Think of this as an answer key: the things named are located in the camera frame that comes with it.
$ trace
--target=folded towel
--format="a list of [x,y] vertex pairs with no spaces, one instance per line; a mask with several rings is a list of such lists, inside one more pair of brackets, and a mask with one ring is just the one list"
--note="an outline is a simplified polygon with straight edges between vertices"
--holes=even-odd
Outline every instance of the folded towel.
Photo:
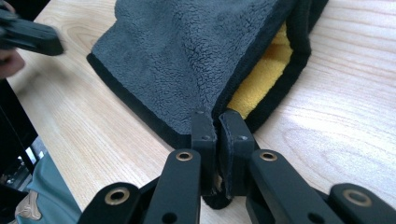
[[88,61],[174,148],[191,143],[191,113],[227,107],[257,130],[310,55],[327,0],[118,0],[117,21]]

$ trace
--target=wooden table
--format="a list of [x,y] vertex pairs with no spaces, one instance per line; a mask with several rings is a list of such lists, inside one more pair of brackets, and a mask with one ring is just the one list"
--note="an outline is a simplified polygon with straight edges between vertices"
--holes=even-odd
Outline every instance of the wooden table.
[[[51,0],[36,21],[59,29],[65,55],[21,50],[13,90],[84,209],[102,187],[141,187],[172,150],[123,104],[85,57],[115,21],[115,0]],[[255,133],[317,189],[351,182],[396,206],[396,4],[331,0],[311,35],[312,56]],[[248,223],[244,198],[202,223]]]

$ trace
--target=bolt hole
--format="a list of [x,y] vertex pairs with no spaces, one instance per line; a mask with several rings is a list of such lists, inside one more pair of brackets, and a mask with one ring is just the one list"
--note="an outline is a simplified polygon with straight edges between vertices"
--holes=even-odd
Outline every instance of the bolt hole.
[[277,156],[274,153],[271,152],[263,152],[260,157],[265,160],[265,161],[276,161]]
[[125,194],[123,192],[115,192],[110,196],[111,200],[119,200],[121,199]]
[[344,197],[358,206],[362,207],[370,207],[372,205],[372,201],[366,194],[355,190],[355,189],[346,189],[343,192]]
[[189,161],[192,159],[192,154],[190,152],[180,152],[177,153],[176,158],[180,161]]
[[172,224],[177,221],[177,216],[175,213],[166,213],[163,215],[163,223],[165,224]]
[[246,136],[244,136],[244,135],[239,135],[239,136],[238,136],[238,139],[239,139],[239,140],[244,140],[244,141],[245,141],[245,140],[248,140],[248,138],[247,138]]
[[110,205],[118,205],[127,201],[129,195],[130,193],[127,188],[115,188],[106,195],[105,202]]
[[312,223],[315,223],[315,224],[323,224],[324,223],[323,217],[321,217],[320,215],[315,214],[315,213],[309,213],[308,218]]

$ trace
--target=human hand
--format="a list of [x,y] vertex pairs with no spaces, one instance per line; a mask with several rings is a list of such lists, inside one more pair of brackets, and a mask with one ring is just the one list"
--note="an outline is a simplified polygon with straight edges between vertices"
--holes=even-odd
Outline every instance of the human hand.
[[[4,2],[9,11],[15,9],[7,2]],[[0,49],[0,79],[10,77],[20,71],[25,65],[21,55],[15,49]]]

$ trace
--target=finger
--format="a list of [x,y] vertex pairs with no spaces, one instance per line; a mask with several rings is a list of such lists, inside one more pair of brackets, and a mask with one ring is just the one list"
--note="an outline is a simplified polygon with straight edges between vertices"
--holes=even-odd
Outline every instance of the finger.
[[6,8],[8,8],[8,10],[12,13],[15,13],[15,8],[10,5],[8,2],[4,1],[4,5],[6,6]]
[[25,65],[23,58],[16,50],[9,50],[7,53],[0,53],[0,56],[5,55],[7,55],[7,57],[0,57],[3,58],[3,64],[0,65],[0,78],[10,77],[16,74]]

